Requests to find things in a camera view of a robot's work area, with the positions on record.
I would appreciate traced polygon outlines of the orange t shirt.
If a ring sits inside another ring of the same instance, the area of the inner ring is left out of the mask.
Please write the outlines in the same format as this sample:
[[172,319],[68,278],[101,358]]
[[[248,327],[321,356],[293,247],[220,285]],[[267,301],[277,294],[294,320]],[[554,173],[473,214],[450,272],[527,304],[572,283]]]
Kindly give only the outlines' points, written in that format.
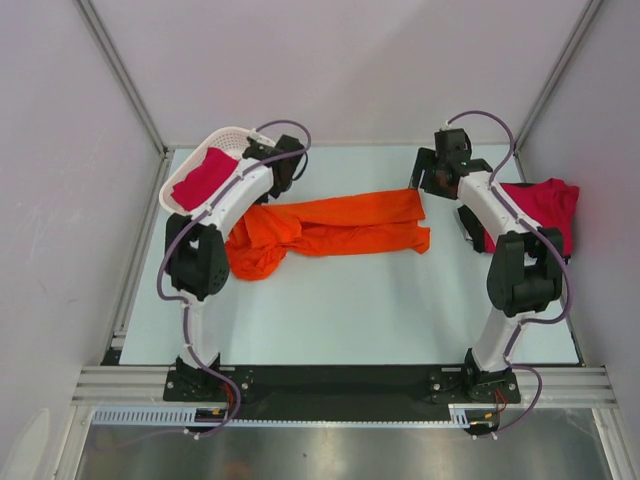
[[399,189],[282,205],[254,205],[225,244],[232,274],[244,281],[268,278],[287,254],[309,257],[426,253],[431,230],[421,198]]

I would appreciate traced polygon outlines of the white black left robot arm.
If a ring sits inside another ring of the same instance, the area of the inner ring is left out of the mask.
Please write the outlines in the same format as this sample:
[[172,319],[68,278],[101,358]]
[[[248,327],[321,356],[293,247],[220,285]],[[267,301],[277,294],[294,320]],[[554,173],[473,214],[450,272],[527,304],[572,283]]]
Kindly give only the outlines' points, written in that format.
[[197,398],[214,397],[230,379],[220,371],[220,349],[207,331],[205,305],[230,275],[225,242],[247,210],[287,191],[304,170],[309,139],[260,128],[223,127],[210,134],[163,184],[168,212],[164,256],[156,275],[160,299],[181,309],[183,345],[176,370]]

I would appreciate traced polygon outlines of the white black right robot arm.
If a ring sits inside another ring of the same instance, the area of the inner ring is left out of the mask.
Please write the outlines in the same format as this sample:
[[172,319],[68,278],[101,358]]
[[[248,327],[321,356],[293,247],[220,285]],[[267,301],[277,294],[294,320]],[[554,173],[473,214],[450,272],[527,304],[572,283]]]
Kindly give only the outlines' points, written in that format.
[[518,391],[511,357],[530,325],[542,325],[544,312],[563,293],[567,276],[564,239],[526,214],[496,181],[483,159],[472,156],[462,129],[441,129],[432,149],[420,148],[410,185],[459,201],[491,237],[495,251],[486,289],[492,308],[480,339],[465,356],[456,397],[489,403]]

